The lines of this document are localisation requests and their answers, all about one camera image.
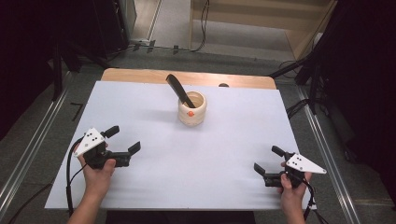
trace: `human hand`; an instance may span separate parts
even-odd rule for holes
[[[286,166],[285,162],[281,163],[282,167]],[[312,177],[312,173],[305,172],[305,179],[307,182]],[[291,182],[286,174],[280,177],[283,189],[278,189],[282,193],[280,198],[282,210],[288,220],[288,223],[304,223],[302,201],[306,190],[304,183],[296,189],[292,188]]]
[[[82,155],[78,157],[81,166],[86,164]],[[85,177],[85,193],[84,197],[89,197],[94,200],[101,202],[110,188],[111,176],[115,171],[116,160],[109,159],[106,161],[102,170],[92,169],[89,165],[86,165],[83,169]]]

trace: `wire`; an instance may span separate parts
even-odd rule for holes
[[[311,206],[315,205],[315,202],[314,202],[314,194],[315,194],[314,188],[312,188],[312,186],[308,183],[308,181],[305,178],[301,179],[300,177],[298,177],[297,175],[294,175],[293,173],[288,173],[288,175],[291,175],[293,178],[296,178],[296,179],[300,180],[301,182],[303,182],[308,187],[308,191],[311,194],[311,196],[309,198],[308,206],[306,207],[305,212],[304,212],[304,220],[306,220],[308,218],[309,212],[311,211]],[[317,215],[318,220],[319,220],[319,222],[321,224],[324,224],[324,223],[329,224],[329,222],[326,221],[326,219],[324,219],[324,217],[319,214],[317,209],[314,209],[313,211]]]
[[[318,81],[318,92],[320,92],[319,100],[321,101],[321,105],[319,106],[319,109],[326,115],[329,116],[329,110],[327,106],[325,105],[325,102],[328,101],[328,95],[326,94],[324,90],[324,82],[323,79],[320,77]]]
[[[281,64],[277,67],[277,69],[280,69],[284,63],[296,63],[296,62],[297,62],[297,61],[285,61],[285,62],[281,63]],[[283,77],[286,77],[286,78],[294,78],[294,77],[288,77],[288,76],[286,76],[285,74],[282,74],[282,76],[283,76]]]
[[[206,1],[204,9],[202,10],[202,14],[201,14],[201,29],[202,29],[202,42],[201,45],[197,48],[197,49],[193,49],[192,52],[198,51],[201,48],[203,48],[205,46],[205,42],[206,42],[206,23],[207,23],[207,15],[209,14],[209,0]]]
[[[168,47],[156,47],[156,46],[140,46],[139,48],[147,48],[147,49],[172,49],[172,48],[168,48]],[[187,52],[192,52],[192,49],[177,49],[178,51],[187,51]]]
[[[72,184],[74,177],[76,177],[76,175],[78,175],[79,172],[81,172],[87,165],[88,165],[88,163],[85,163],[85,165],[83,165],[83,166],[81,167],[81,169],[79,169],[79,170],[73,175],[72,179],[70,180],[70,184]]]
[[[297,104],[292,105],[288,109],[286,109],[286,112],[288,113],[288,118],[291,119],[297,112],[299,112],[304,106],[308,105],[310,102],[309,99],[303,99],[299,101]]]
[[[71,181],[70,181],[70,161],[73,154],[73,149],[82,141],[82,138],[79,138],[73,146],[69,149],[69,154],[67,155],[67,164],[66,164],[66,198],[67,198],[67,206],[69,208],[69,216],[71,217],[74,212],[73,208],[73,199],[72,199],[72,188],[71,188]]]
[[[105,60],[105,62],[106,62],[106,63],[109,63],[109,62],[113,61],[114,59],[116,59],[117,57],[119,57],[120,54],[121,54],[122,52],[124,52],[125,50],[119,50],[119,51],[117,51],[117,52],[108,54],[108,55],[115,54],[115,56],[113,56],[113,57],[110,58],[110,59]],[[93,63],[94,63],[94,62],[91,62],[91,61],[88,62],[88,61],[81,60],[81,59],[86,59],[86,58],[85,58],[85,57],[79,58],[79,61],[82,62],[83,64],[93,64]]]
[[[29,200],[27,200],[21,207],[18,209],[18,211],[15,213],[15,215],[9,220],[8,224],[13,224],[17,220],[18,215],[21,213],[21,211],[35,198],[37,197],[40,193],[42,193],[44,190],[48,189],[49,187],[52,186],[53,184],[53,178],[49,184],[44,186],[42,189],[40,189],[36,194],[34,194]]]

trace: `forearm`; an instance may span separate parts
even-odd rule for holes
[[[295,211],[285,215],[288,224],[305,224],[303,211]]]
[[[100,204],[102,199],[84,195],[81,200],[81,203],[78,205],[77,209],[73,213],[73,215],[68,220],[68,224],[90,224],[94,223],[96,220],[96,215],[98,213]]]

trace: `white paper sheet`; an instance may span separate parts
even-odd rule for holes
[[[298,152],[279,91],[185,86],[207,99],[205,121],[196,127],[177,119],[177,96],[165,84],[98,81],[73,141],[90,127],[119,125],[106,140],[113,152],[141,142],[129,167],[117,168],[102,202],[107,209],[262,210],[279,209],[276,189],[267,188],[253,170],[283,170],[273,145]],[[46,208],[65,209],[66,156]],[[80,168],[71,163],[71,174]],[[72,183],[77,206],[85,188],[83,174]]]

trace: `gray floor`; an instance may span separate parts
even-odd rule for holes
[[[158,0],[135,1],[137,6],[149,6]],[[193,21],[190,35],[190,1],[162,0],[158,17],[149,40],[156,46],[198,48],[202,40],[201,22]],[[145,30],[146,23],[138,23],[135,30]],[[146,36],[136,36],[136,40]],[[208,21],[205,48],[201,52],[266,60],[294,60],[285,31],[281,29]]]
[[[175,2],[163,0],[162,6],[163,8],[172,9],[172,6],[168,6],[165,3],[174,4]],[[160,11],[159,18],[166,16],[167,14],[165,12],[165,10]],[[222,29],[229,32],[228,34],[235,34],[235,29],[232,27],[222,26]],[[156,23],[156,29],[153,32],[153,38],[157,40],[157,44],[163,43],[164,46],[171,45],[166,47],[173,47],[174,44],[182,46],[185,39],[177,36],[171,37],[170,33],[172,32],[170,31],[166,26],[161,25],[159,19]],[[273,31],[272,35],[264,38],[270,42],[262,43],[259,38],[251,39],[251,42],[249,40],[239,45],[235,44],[235,40],[229,39],[229,35],[224,35],[219,39],[218,35],[217,37],[210,37],[213,34],[208,33],[208,43],[204,48],[204,52],[206,53],[180,52],[177,55],[173,55],[171,50],[155,49],[152,53],[147,54],[144,49],[141,49],[135,52],[123,52],[111,62],[111,65],[120,68],[148,68],[266,76],[274,72],[282,62],[291,60],[291,52],[287,48],[287,45],[285,45],[285,42],[281,41],[281,38],[271,40],[271,38],[281,34],[279,31]],[[198,35],[194,40],[197,43],[199,42]],[[245,48],[248,42],[253,44],[253,46],[255,43],[259,43],[259,46],[262,46],[263,50],[252,53],[251,49]],[[86,64],[82,67],[79,74],[74,75],[74,80],[69,85],[69,90],[62,107],[50,126],[41,147],[35,155],[35,159],[21,182],[21,186],[13,197],[4,217],[2,219],[0,218],[1,223],[7,223],[26,200],[56,176],[64,158],[64,153],[78,125],[78,119],[72,121],[78,108],[70,104],[85,104],[88,101],[94,82],[99,80],[102,74],[103,70],[98,65]],[[287,76],[293,77],[295,74],[290,72]],[[285,108],[294,105],[300,100],[297,87],[293,84],[292,79],[279,77],[276,79],[276,85],[281,92]],[[45,116],[50,106],[51,96],[52,87],[49,87],[37,97],[35,102],[13,126],[9,134],[0,142],[0,148],[2,148],[3,152],[2,157],[0,157],[2,167],[0,184],[2,186],[7,182],[19,158],[33,137],[35,129]],[[344,159],[342,153],[343,144],[334,131],[331,121],[320,110],[318,111],[318,119],[321,127],[334,155],[336,165],[356,206],[361,223],[395,223],[396,212],[391,210],[393,204],[382,186],[378,174],[364,164],[352,164]],[[306,157],[325,167],[305,112],[302,110],[295,115],[290,120],[290,125],[294,131],[300,151]],[[317,190],[316,200],[319,212],[330,223],[347,223],[345,212],[330,177],[328,175],[315,175],[312,184]],[[29,203],[20,213],[16,223],[65,223],[67,220],[67,213],[65,211],[44,209],[49,192],[47,189],[34,201]],[[256,211],[255,215],[257,223],[285,223],[283,214],[277,210]],[[104,223],[105,216],[105,211],[102,211],[97,219],[97,223]],[[318,223],[314,214],[311,214],[308,223]]]

